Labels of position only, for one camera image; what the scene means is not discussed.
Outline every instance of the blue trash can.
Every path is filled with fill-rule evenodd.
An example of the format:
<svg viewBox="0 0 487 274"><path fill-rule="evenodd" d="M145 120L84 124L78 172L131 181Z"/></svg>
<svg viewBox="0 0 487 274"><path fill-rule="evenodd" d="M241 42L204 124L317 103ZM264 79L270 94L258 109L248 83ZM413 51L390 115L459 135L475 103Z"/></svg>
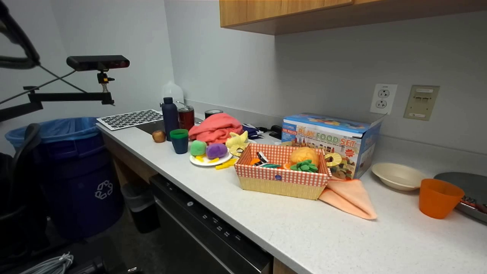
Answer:
<svg viewBox="0 0 487 274"><path fill-rule="evenodd" d="M7 133L20 147L26 127ZM124 213L124 196L95 117L40 123L40 184L60 234L86 239Z"/></svg>

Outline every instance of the wooden cabinet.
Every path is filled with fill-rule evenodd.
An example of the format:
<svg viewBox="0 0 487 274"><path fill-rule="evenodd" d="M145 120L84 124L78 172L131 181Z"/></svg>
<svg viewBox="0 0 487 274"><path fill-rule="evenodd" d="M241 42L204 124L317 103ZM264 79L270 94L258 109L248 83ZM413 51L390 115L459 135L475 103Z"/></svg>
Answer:
<svg viewBox="0 0 487 274"><path fill-rule="evenodd" d="M486 10L487 0L220 0L221 25L296 33Z"/></svg>
<svg viewBox="0 0 487 274"><path fill-rule="evenodd" d="M288 264L282 263L274 257L273 274L296 274Z"/></svg>
<svg viewBox="0 0 487 274"><path fill-rule="evenodd" d="M137 158L133 152L127 150L118 141L110 138L107 133L104 133L104 141L105 147L112 153L112 159L122 185L139 179L150 182L151 176L157 175L153 167Z"/></svg>

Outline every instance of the white wall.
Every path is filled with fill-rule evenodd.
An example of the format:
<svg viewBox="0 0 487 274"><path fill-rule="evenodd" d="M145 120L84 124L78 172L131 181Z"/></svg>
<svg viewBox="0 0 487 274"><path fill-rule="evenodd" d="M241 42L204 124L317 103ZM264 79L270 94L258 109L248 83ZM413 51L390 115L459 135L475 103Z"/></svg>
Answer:
<svg viewBox="0 0 487 274"><path fill-rule="evenodd" d="M487 12L271 36L220 27L217 0L166 0L175 82L191 102L267 115L369 112L399 83L382 132L487 153ZM404 118L414 83L440 85L430 121Z"/></svg>
<svg viewBox="0 0 487 274"><path fill-rule="evenodd" d="M174 79L169 36L163 0L7 0L13 16L26 30L42 54L42 62L58 74L72 68L70 54L124 54L130 68L110 70L108 83L116 106L101 102L48 102L46 109L0 121L0 150L13 152L3 135L31 121L58 117L105 115L147 108L159 108L162 86ZM83 71L67 77L87 91L101 91L98 71ZM22 91L23 85L38 85L52 79L40 68L0 70L0 100ZM55 82L42 91L75 91ZM28 102L20 97L0 108Z"/></svg>

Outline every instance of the kitchen counter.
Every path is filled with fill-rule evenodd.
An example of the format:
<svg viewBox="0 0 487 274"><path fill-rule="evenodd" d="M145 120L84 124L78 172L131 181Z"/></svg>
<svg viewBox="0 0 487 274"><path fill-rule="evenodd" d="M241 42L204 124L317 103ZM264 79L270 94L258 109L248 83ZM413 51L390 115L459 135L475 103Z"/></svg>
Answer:
<svg viewBox="0 0 487 274"><path fill-rule="evenodd" d="M487 225L459 211L448 219L428 217L417 208L417 191L392 190L370 172L361 181L378 220L322 200L247 191L233 167L197 167L189 153L177 155L169 141L154 143L139 127L101 129L297 272L487 272ZM487 162L487 155L390 137L381 140L375 158L411 164L431 176L445 170L481 173Z"/></svg>

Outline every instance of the white plate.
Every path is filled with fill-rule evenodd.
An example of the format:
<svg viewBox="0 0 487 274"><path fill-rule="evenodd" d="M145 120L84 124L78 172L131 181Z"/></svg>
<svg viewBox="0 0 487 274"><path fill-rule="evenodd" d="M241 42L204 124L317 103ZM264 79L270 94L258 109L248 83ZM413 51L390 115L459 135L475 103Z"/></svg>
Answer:
<svg viewBox="0 0 487 274"><path fill-rule="evenodd" d="M223 162L229 161L230 158L232 158L232 153L227 153L224 158L220 158L218 161L212 161L212 159L209 159L207 156L204 156L203 161L198 161L197 156L189 155L189 159L191 159L192 164L195 164L195 165L218 165L218 164L223 164Z"/></svg>
<svg viewBox="0 0 487 274"><path fill-rule="evenodd" d="M376 162L372 172L381 178L384 184L396 190L416 190L422 185L425 173L411 165L396 162Z"/></svg>

